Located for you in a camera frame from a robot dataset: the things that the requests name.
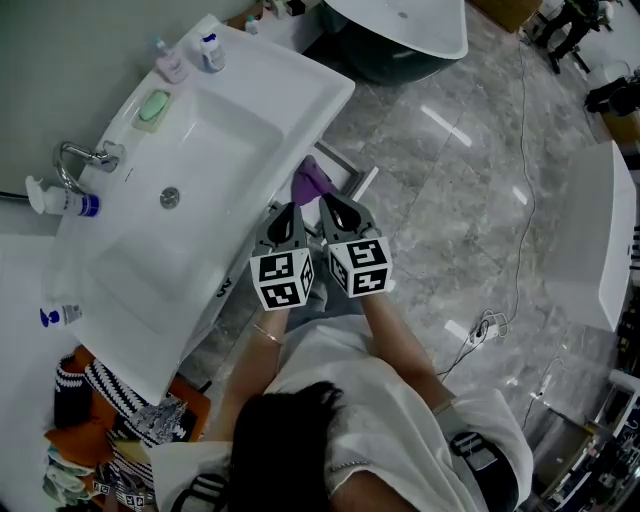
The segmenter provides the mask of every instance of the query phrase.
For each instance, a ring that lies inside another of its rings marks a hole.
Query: gray pants
[[[323,253],[313,253],[312,263],[315,279],[309,292],[309,298],[304,306],[291,310],[285,332],[292,331],[307,322],[320,318],[364,314],[360,301],[358,299],[350,299],[340,288],[340,285],[336,283],[329,272],[327,258]],[[326,287],[326,303],[323,294],[318,293],[318,284],[320,283]]]

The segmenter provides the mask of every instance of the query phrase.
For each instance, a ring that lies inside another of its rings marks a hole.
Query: soap dispenser
[[[42,188],[42,180],[27,176],[25,180],[27,196],[31,207],[37,213],[95,217],[100,211],[100,199],[93,194],[76,194],[66,188]]]
[[[156,67],[163,78],[171,84],[179,84],[184,81],[189,71],[180,56],[158,36],[155,37],[153,43],[158,52]]]
[[[201,28],[198,33],[200,35],[200,52],[202,53],[202,62],[205,71],[216,73],[221,71],[225,65],[225,55],[220,40],[215,34],[216,25],[210,25]]]

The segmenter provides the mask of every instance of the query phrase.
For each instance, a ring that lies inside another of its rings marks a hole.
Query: bracelet
[[[258,331],[260,334],[266,336],[267,338],[269,338],[271,341],[273,341],[276,345],[280,345],[282,346],[282,342],[276,338],[273,334],[268,333],[267,331],[265,331],[262,327],[260,327],[258,324],[253,324],[253,327],[256,331]]]

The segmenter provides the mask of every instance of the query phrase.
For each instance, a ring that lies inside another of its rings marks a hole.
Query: strap
[[[220,512],[227,504],[227,481],[221,476],[197,476],[188,489],[180,493],[171,512]]]
[[[473,432],[453,406],[436,419],[449,442],[453,469],[476,504],[488,512],[513,512],[518,504],[518,481],[502,451]]]

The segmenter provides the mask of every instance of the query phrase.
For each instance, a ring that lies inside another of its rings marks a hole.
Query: faucet
[[[104,141],[102,151],[91,151],[74,144],[73,142],[61,142],[53,149],[53,165],[58,173],[60,183],[64,188],[78,194],[86,193],[78,181],[69,174],[63,160],[63,154],[70,153],[82,158],[86,165],[95,167],[104,172],[113,172],[125,156],[125,148],[122,144],[115,144],[111,141]]]

